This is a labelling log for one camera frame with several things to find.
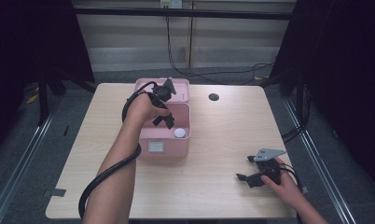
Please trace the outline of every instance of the white wall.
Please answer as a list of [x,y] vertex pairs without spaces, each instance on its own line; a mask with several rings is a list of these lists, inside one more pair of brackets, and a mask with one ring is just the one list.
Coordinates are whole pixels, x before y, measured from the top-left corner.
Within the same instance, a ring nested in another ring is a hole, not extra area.
[[[160,7],[160,0],[73,2],[76,6]],[[183,8],[262,12],[291,12],[294,5],[293,0],[183,1]],[[165,18],[77,17],[94,71],[170,67]],[[281,46],[286,26],[287,21],[170,18],[173,58],[179,67],[269,63]]]

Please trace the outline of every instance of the black circular object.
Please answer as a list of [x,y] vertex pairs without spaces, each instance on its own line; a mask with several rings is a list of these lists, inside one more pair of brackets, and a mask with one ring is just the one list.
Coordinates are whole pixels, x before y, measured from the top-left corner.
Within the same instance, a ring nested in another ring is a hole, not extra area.
[[210,98],[210,100],[212,100],[212,101],[217,101],[217,100],[219,100],[219,95],[216,94],[216,93],[211,93],[211,94],[208,96],[208,98]]

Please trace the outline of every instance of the black cable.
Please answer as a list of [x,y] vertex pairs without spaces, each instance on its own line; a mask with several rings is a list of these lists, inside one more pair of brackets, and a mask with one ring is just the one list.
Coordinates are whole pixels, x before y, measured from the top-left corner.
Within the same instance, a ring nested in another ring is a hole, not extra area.
[[305,88],[304,96],[305,96],[305,101],[304,101],[305,113],[303,115],[303,120],[299,123],[298,127],[295,127],[291,131],[289,131],[288,133],[284,133],[282,135],[282,138],[288,138],[288,139],[284,140],[284,144],[290,142],[293,138],[295,138],[300,133],[302,133],[305,130],[305,128],[306,128],[306,126],[309,122],[312,97],[311,97],[307,87]]
[[[281,165],[287,166],[287,167],[289,167],[289,168],[292,169],[292,170],[290,170],[290,169],[287,169],[287,168],[282,168],[282,167],[280,167],[280,170],[287,171],[287,172],[290,173],[293,177],[295,177],[296,183],[298,184],[298,189],[300,190],[300,192],[302,192],[302,191],[303,191],[303,187],[302,187],[302,185],[301,185],[300,178],[299,178],[298,174],[296,173],[295,169],[294,169],[292,166],[288,165],[288,164],[284,164],[284,163],[283,163],[283,164],[281,164]],[[299,224],[302,223],[302,221],[301,221],[301,217],[300,217],[299,213],[296,213],[296,219],[298,220],[298,223],[299,223]]]
[[173,59],[173,55],[172,55],[172,51],[171,51],[172,48],[171,48],[171,38],[170,38],[170,19],[169,19],[169,17],[166,17],[166,22],[167,22],[167,49],[168,49],[169,62],[170,62],[171,67],[177,73],[179,73],[182,76],[185,76],[185,77],[201,77],[201,78],[204,78],[204,79],[206,79],[208,81],[214,82],[214,83],[219,84],[219,85],[229,85],[228,83],[221,83],[221,82],[215,81],[213,79],[210,79],[210,78],[208,78],[206,76],[208,76],[208,75],[216,75],[216,74],[241,74],[241,73],[250,73],[250,72],[252,72],[253,75],[252,75],[252,77],[249,80],[245,81],[244,83],[234,84],[234,85],[246,85],[249,82],[251,82],[252,80],[254,80],[254,78],[255,78],[255,71],[263,69],[263,68],[265,68],[267,66],[270,66],[270,65],[274,65],[274,63],[257,63],[257,64],[255,64],[249,70],[231,71],[231,72],[221,71],[221,72],[210,72],[210,73],[201,73],[201,74],[191,73],[191,72],[183,72],[183,71],[179,70],[175,66],[175,64],[174,64],[174,59]]
[[[158,85],[154,81],[147,82],[144,86],[139,88],[137,91],[135,91],[132,96],[127,99],[126,104],[123,107],[123,112],[121,114],[121,120],[124,121],[126,116],[127,116],[127,110],[129,109],[130,105],[132,104],[132,101],[140,95],[141,92],[145,87],[148,85],[153,84],[155,87]],[[138,158],[138,156],[141,154],[141,146],[138,144],[137,148],[135,151],[126,159],[119,161],[118,163],[114,164],[113,166],[109,167],[99,175],[97,175],[89,184],[88,186],[83,190],[82,195],[80,196],[79,199],[79,204],[78,204],[78,210],[79,210],[79,215],[80,218],[83,218],[86,210],[86,201],[88,200],[91,192],[97,188],[98,185],[100,185],[104,180],[106,180],[110,175],[112,175],[115,171],[118,169],[122,168],[123,166],[129,164],[131,161],[135,160]]]
[[86,210],[86,201],[89,198],[89,195],[91,192],[99,185],[101,184],[105,179],[107,179],[110,175],[112,175],[115,171],[122,168],[123,166],[129,164],[131,161],[138,158],[138,156],[141,154],[141,146],[138,144],[136,150],[131,154],[131,156],[127,157],[126,159],[116,163],[115,165],[109,167],[104,172],[102,172],[100,175],[97,175],[85,188],[82,195],[80,196],[79,200],[79,215],[80,218],[83,218]]

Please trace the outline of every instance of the human arm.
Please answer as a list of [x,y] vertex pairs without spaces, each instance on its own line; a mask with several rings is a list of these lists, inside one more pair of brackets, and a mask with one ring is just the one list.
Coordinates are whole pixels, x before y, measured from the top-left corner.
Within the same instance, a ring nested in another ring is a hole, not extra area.
[[[98,174],[129,157],[135,151],[138,146],[139,134],[146,120],[156,116],[167,116],[169,113],[167,109],[153,106],[147,94],[140,94],[135,98]],[[127,224],[129,222],[135,167],[136,162],[130,162],[115,171],[93,190],[88,199],[83,223]]]
[[[284,162],[275,158],[278,163]],[[275,184],[270,178],[263,175],[262,181],[269,186],[280,197],[282,201],[287,203],[295,209],[301,217],[301,220],[307,224],[323,224],[327,221],[318,213],[318,211],[304,198],[303,194],[298,189],[295,181],[287,171],[281,171],[281,184]]]

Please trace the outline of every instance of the wall outlet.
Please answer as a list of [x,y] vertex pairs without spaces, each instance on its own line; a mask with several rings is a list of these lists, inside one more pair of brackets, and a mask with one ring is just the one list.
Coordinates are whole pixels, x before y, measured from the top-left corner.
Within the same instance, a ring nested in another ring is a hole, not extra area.
[[160,8],[171,8],[171,0],[160,0]]
[[171,0],[171,8],[182,8],[182,0]]

